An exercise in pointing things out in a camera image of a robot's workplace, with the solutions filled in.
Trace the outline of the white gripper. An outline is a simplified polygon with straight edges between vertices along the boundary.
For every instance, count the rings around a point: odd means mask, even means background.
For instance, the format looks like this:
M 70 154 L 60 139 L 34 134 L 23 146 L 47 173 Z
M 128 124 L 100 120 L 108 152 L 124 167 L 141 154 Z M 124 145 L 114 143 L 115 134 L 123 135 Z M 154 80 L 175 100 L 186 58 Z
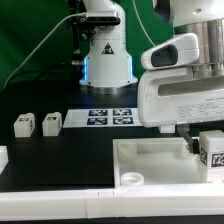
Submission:
M 139 121 L 144 127 L 178 125 L 190 154 L 199 141 L 189 135 L 191 123 L 224 120 L 224 77 L 195 79 L 190 67 L 147 71 L 138 85 Z

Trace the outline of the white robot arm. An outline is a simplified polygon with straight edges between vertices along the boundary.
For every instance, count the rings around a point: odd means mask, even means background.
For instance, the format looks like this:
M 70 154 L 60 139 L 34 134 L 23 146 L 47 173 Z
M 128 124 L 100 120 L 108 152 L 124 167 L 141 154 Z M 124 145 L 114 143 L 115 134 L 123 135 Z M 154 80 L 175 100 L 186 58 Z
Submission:
M 141 55 L 145 73 L 137 79 L 123 9 L 111 0 L 83 0 L 95 33 L 80 84 L 102 93 L 136 84 L 147 128 L 224 120 L 224 0 L 152 1 L 174 35 Z

